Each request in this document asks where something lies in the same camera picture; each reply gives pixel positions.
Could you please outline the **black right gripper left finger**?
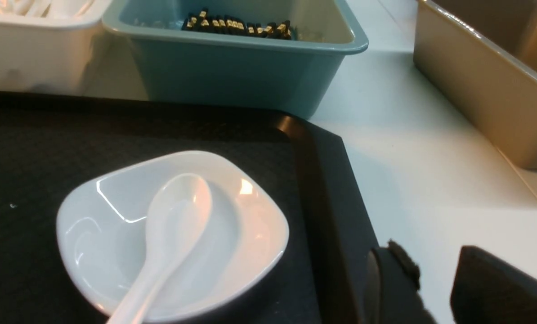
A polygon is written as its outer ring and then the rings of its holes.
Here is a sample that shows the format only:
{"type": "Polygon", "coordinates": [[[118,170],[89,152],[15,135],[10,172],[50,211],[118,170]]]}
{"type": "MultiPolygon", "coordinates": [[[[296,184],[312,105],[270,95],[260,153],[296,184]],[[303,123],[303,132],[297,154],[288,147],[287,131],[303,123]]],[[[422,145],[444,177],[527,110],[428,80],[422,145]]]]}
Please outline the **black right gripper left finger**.
{"type": "Polygon", "coordinates": [[[364,287],[366,324],[434,324],[420,296],[420,268],[394,240],[368,252],[364,287]]]}

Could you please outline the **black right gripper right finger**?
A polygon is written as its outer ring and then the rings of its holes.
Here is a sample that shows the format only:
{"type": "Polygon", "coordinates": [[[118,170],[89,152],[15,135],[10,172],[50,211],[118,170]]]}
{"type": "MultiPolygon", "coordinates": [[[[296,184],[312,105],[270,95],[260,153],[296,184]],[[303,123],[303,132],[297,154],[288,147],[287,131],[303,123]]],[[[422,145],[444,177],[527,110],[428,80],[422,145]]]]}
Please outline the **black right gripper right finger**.
{"type": "Polygon", "coordinates": [[[537,324],[537,279],[477,246],[462,246],[450,295],[457,324],[537,324]]]}

